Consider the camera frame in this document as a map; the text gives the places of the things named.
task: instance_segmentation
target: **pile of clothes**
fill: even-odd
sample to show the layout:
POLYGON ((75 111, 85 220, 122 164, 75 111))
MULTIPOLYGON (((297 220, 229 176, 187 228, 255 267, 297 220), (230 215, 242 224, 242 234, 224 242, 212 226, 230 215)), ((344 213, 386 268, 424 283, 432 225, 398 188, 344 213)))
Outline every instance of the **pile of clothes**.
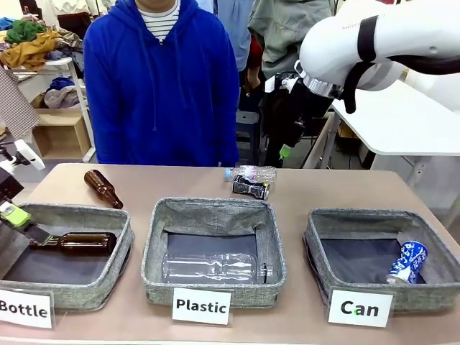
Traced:
POLYGON ((55 78, 45 93, 38 95, 32 106, 39 109, 69 109, 78 108, 80 101, 74 82, 70 78, 55 78))
POLYGON ((5 27, 9 27, 8 31, 0 31, 0 62, 10 68, 24 66, 38 71, 47 60, 71 57, 80 64, 83 59, 83 41, 65 29, 30 20, 9 23, 0 19, 0 28, 5 27))

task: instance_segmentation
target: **plastic bottle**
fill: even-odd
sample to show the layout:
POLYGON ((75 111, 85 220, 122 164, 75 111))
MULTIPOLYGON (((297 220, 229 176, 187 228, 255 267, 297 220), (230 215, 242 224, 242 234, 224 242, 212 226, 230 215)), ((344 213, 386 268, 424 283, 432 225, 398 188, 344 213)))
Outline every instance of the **plastic bottle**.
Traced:
POLYGON ((256 167, 242 165, 241 167, 228 167, 225 169, 225 179, 233 181, 237 175, 242 175, 251 182, 274 182, 276 180, 276 167, 256 167))
POLYGON ((112 254, 116 236, 111 232, 70 232, 62 236, 51 236, 45 243, 31 241, 30 249, 59 250, 68 255, 112 254))
POLYGON ((162 271, 163 282, 176 284, 265 284, 273 276, 248 254, 166 254, 162 271))

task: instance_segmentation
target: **green clothing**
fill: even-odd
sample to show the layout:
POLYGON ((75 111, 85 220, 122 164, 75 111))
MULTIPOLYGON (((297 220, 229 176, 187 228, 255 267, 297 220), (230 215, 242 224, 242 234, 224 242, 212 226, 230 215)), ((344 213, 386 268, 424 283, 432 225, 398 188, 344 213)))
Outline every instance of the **green clothing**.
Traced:
POLYGON ((41 24, 15 20, 13 27, 6 34, 5 42, 12 45, 13 43, 33 41, 37 38, 37 34, 42 32, 46 32, 46 27, 41 24))

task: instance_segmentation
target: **clear plastic bottle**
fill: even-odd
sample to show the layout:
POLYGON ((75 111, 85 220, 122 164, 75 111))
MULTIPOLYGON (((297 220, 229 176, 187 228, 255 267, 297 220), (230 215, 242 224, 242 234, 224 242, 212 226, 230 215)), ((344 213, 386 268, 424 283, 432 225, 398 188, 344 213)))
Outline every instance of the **clear plastic bottle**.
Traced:
POLYGON ((266 264, 247 254, 166 254, 163 282, 176 284, 264 284, 273 276, 266 264))
POLYGON ((241 167, 228 167, 225 169, 225 180, 232 181, 237 175, 242 175, 251 182, 272 183, 276 180, 276 167, 242 165, 241 167))

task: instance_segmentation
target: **chair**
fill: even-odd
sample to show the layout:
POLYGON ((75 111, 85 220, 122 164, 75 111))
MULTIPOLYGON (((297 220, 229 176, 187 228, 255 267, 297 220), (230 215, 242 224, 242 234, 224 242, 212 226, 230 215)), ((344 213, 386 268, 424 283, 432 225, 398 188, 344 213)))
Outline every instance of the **chair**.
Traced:
POLYGON ((238 142, 249 142, 251 157, 250 165, 259 165, 260 150, 260 116, 251 111, 238 110, 236 113, 236 132, 249 134, 249 138, 236 137, 238 142))

